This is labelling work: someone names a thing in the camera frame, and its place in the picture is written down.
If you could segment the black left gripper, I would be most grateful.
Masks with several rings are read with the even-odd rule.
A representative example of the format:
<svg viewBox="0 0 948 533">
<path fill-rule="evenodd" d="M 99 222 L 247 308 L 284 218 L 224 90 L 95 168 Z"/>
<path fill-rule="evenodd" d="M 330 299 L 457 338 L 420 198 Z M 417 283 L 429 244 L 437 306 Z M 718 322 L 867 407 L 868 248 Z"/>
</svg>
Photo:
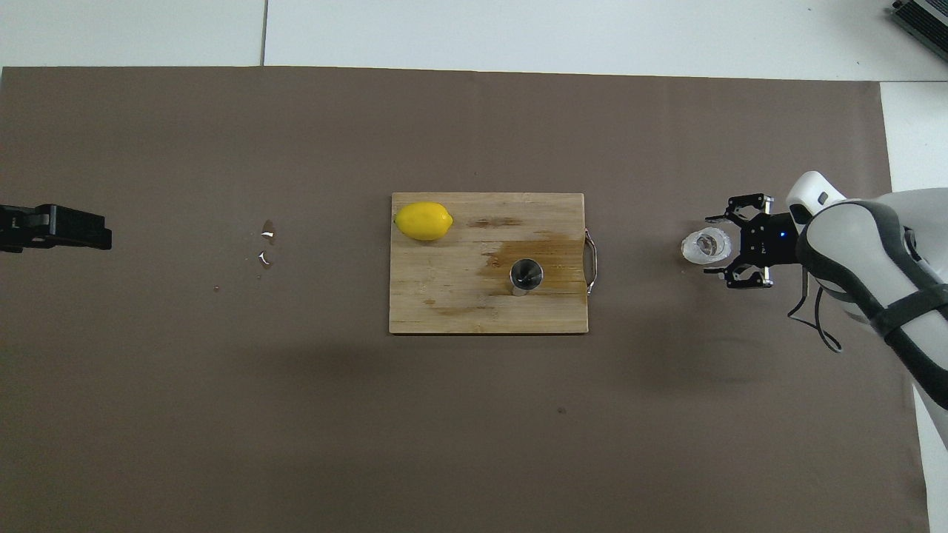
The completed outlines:
<svg viewBox="0 0 948 533">
<path fill-rule="evenodd" d="M 1 252 L 22 253 L 25 249 L 58 246 L 110 250 L 113 233 L 103 215 L 84 210 L 48 205 L 40 208 L 1 206 Z"/>
</svg>

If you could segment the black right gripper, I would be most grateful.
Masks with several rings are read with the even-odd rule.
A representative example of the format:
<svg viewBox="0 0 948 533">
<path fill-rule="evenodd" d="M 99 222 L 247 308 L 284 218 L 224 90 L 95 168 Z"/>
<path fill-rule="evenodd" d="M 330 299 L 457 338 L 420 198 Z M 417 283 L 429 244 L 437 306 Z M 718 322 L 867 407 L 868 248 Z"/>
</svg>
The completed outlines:
<svg viewBox="0 0 948 533">
<path fill-rule="evenodd" d="M 800 264 L 795 220 L 789 212 L 771 215 L 772 203 L 773 197 L 765 193 L 731 196 L 721 215 L 705 217 L 709 225 L 730 222 L 744 228 L 744 262 L 709 267 L 702 269 L 702 273 L 717 276 L 729 289 L 770 288 L 771 267 Z M 745 216 L 744 210 L 748 208 L 756 214 Z"/>
</svg>

